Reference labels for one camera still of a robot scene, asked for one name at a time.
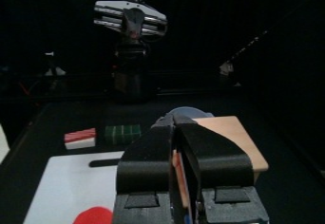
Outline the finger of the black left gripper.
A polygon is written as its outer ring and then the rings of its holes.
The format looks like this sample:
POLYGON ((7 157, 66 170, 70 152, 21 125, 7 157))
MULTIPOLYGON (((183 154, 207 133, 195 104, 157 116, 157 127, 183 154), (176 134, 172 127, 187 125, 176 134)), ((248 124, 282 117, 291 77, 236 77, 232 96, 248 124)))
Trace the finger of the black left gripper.
POLYGON ((128 39, 132 38, 133 31, 133 12, 129 9, 122 10, 122 33, 128 39))
POLYGON ((144 21, 144 13, 140 9, 134 9, 134 18, 133 18, 133 22, 134 22, 133 38, 134 39, 140 37, 143 21, 144 21))

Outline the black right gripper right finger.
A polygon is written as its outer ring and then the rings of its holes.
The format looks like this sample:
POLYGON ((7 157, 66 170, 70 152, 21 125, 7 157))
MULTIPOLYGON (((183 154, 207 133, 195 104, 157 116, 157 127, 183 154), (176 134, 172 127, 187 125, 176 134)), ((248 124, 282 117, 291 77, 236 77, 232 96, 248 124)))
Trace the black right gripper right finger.
POLYGON ((247 154, 191 118, 176 115, 173 124, 172 166, 187 224, 268 224, 247 154))

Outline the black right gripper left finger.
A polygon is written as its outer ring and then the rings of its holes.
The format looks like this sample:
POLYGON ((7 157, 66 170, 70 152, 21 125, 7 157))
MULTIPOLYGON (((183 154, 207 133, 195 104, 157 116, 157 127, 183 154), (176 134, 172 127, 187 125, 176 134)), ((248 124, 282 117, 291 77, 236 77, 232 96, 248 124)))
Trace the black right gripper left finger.
POLYGON ((116 168, 112 224, 171 224, 172 117, 160 118, 126 147, 116 168))

